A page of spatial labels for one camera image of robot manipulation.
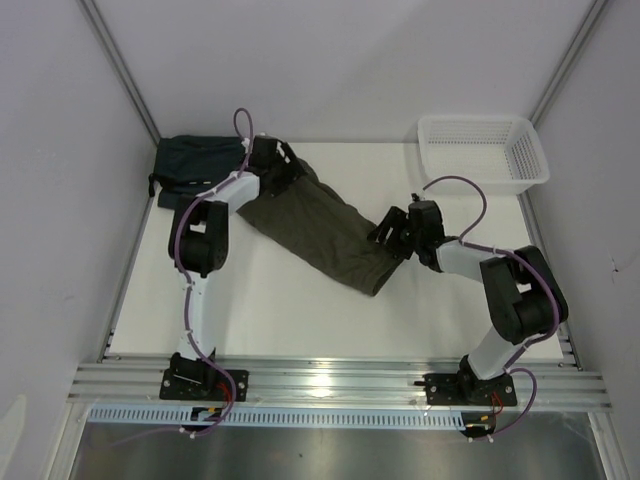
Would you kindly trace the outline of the olive green shorts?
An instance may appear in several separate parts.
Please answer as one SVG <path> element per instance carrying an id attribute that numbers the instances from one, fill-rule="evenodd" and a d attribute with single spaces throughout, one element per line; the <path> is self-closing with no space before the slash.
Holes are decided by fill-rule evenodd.
<path id="1" fill-rule="evenodd" d="M 306 161 L 301 166 L 305 174 L 284 192 L 264 193 L 237 214 L 330 279 L 376 296 L 402 260 L 368 240 L 376 225 L 323 183 Z"/>

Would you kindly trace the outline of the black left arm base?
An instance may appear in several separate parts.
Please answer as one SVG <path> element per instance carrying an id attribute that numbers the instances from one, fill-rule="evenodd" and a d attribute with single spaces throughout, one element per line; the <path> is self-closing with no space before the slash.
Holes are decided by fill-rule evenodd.
<path id="1" fill-rule="evenodd" d="M 159 398 L 176 401 L 225 401 L 231 381 L 201 359 L 191 360 L 174 353 L 163 372 Z"/>

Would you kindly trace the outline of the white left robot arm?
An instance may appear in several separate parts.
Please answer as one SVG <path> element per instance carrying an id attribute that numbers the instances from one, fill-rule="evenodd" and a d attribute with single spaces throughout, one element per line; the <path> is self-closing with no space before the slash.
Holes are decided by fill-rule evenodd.
<path id="1" fill-rule="evenodd" d="M 259 135 L 247 150 L 239 167 L 203 192 L 182 196 L 174 213 L 168 253 L 186 283 L 177 352 L 189 360 L 211 358 L 223 337 L 228 302 L 220 270 L 229 255 L 230 216 L 262 194 L 281 194 L 305 174 L 285 141 Z"/>

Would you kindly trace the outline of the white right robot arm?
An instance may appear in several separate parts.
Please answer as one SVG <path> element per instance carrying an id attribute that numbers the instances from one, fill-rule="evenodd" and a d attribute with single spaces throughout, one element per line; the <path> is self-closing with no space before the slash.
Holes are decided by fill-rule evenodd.
<path id="1" fill-rule="evenodd" d="M 455 274 L 484 289 L 491 328 L 463 357 L 458 395 L 479 403 L 531 346 L 553 336 L 568 318 L 568 304 L 542 252 L 535 246 L 514 251 L 492 249 L 445 233 L 436 202 L 418 200 L 407 211 L 389 209 L 368 235 L 401 260 L 416 255 L 437 273 Z"/>

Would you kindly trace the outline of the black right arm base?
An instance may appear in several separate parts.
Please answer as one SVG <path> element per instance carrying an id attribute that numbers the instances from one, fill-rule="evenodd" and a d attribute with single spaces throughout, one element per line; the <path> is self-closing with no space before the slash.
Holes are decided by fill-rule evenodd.
<path id="1" fill-rule="evenodd" d="M 472 370 L 468 355 L 459 362 L 456 373 L 426 373 L 413 383 L 420 387 L 432 406 L 483 406 L 491 407 L 493 400 L 503 406 L 518 404 L 513 379 L 502 373 L 489 380 L 480 379 Z"/>

